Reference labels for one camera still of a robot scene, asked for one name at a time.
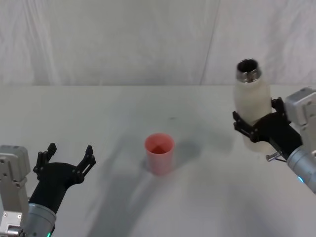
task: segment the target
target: plastic cup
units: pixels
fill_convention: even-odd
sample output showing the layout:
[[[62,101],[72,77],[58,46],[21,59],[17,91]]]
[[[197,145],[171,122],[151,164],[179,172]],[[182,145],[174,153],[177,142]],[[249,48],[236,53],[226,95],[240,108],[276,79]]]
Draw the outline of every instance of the plastic cup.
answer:
[[[157,176],[165,175],[173,168],[174,141],[164,133],[150,135],[145,141],[148,169]]]

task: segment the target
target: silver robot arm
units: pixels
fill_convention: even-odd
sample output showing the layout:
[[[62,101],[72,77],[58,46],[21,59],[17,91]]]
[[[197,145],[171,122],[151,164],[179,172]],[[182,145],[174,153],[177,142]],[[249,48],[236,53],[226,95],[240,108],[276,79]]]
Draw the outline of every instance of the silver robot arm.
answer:
[[[281,98],[272,100],[272,107],[275,112],[262,117],[253,126],[233,112],[235,130],[252,142],[270,143],[276,153],[267,156],[267,161],[286,162],[299,180],[316,194],[316,91],[303,88],[288,96],[285,103]]]
[[[91,146],[83,160],[74,166],[49,163],[57,148],[51,143],[47,152],[39,152],[34,172],[39,183],[30,199],[25,184],[30,173],[28,152],[24,147],[0,146],[0,194],[3,215],[0,237],[50,237],[55,229],[56,213],[69,187],[80,184],[96,164]]]
[[[24,147],[0,146],[0,193],[3,204],[0,236],[23,236],[21,226],[29,212],[25,190],[30,173],[28,152]]]
[[[289,120],[299,128],[303,142],[287,164],[316,194],[316,91],[307,87],[288,96],[285,109]]]

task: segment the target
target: white curtain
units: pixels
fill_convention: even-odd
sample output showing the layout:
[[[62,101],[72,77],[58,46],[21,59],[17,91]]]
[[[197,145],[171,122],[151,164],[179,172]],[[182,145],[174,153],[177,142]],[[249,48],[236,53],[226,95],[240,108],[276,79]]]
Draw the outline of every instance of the white curtain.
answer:
[[[314,0],[1,0],[0,84],[316,82]]]

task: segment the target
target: table surface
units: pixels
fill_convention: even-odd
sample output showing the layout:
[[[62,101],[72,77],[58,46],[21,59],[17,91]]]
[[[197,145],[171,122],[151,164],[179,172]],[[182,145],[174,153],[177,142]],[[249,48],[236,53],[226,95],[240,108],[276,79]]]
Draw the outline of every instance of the table surface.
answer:
[[[272,86],[285,97],[302,86]],[[0,88],[0,144],[25,146],[31,167],[78,164],[92,145],[97,164],[71,187],[55,237],[302,237],[315,232],[316,198],[283,162],[248,151],[233,129],[231,86]],[[144,140],[175,142],[176,169],[143,166]],[[37,184],[28,175],[30,195]]]

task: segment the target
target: screw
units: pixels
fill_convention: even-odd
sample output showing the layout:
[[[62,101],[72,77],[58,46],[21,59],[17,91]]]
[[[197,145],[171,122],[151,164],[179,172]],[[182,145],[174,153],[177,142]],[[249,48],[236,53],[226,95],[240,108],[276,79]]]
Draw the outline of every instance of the screw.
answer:
[[[267,162],[270,162],[270,161],[274,160],[275,158],[278,158],[279,156],[281,156],[281,154],[279,152],[276,152],[272,155],[267,155],[266,156]]]

